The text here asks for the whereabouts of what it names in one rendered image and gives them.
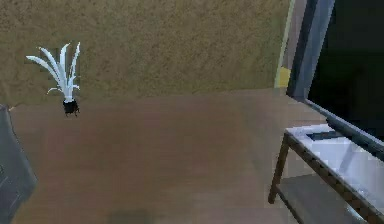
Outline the white house plant black pot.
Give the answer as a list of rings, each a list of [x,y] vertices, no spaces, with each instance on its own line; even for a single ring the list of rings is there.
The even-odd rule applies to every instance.
[[[58,59],[55,59],[52,53],[44,47],[39,47],[39,50],[46,56],[47,61],[38,56],[27,56],[28,60],[45,68],[55,80],[56,86],[50,88],[47,93],[56,90],[63,94],[62,104],[65,116],[69,114],[78,116],[80,113],[79,105],[73,95],[75,89],[80,90],[80,86],[75,83],[75,79],[77,78],[77,60],[81,52],[80,46],[81,43],[78,43],[75,48],[69,70],[66,70],[66,53],[69,43],[61,48]]]

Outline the small black flat remote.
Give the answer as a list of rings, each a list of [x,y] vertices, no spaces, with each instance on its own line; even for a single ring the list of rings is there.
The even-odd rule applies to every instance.
[[[308,134],[308,137],[313,141],[319,141],[319,140],[340,138],[342,137],[342,134],[337,131],[326,131],[326,132],[310,133]]]

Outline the white top wooden table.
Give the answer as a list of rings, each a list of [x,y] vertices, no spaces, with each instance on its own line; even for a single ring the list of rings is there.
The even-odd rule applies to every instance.
[[[298,224],[384,224],[384,161],[343,136],[313,141],[326,124],[284,131],[268,202],[280,198]],[[311,174],[282,176],[289,151]]]

